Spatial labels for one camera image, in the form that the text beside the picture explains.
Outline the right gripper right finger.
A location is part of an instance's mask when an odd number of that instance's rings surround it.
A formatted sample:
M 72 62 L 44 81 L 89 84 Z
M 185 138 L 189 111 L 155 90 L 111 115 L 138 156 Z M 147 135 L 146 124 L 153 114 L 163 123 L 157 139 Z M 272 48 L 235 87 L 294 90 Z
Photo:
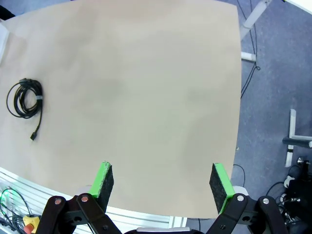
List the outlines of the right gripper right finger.
M 258 200 L 237 193 L 221 163 L 212 165 L 209 181 L 218 217 L 208 234 L 231 234 L 237 224 L 246 225 L 252 234 L 287 234 L 288 229 L 274 198 Z

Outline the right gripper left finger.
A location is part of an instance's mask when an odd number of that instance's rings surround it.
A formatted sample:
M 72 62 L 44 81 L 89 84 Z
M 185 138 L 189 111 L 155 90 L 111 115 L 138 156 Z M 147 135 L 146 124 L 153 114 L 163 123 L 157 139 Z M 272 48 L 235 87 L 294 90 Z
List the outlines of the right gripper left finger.
M 94 234 L 119 234 L 121 231 L 106 214 L 113 189 L 112 165 L 103 162 L 89 192 L 70 200 L 55 195 L 48 199 L 40 219 L 42 234 L 72 234 L 79 225 L 88 225 Z

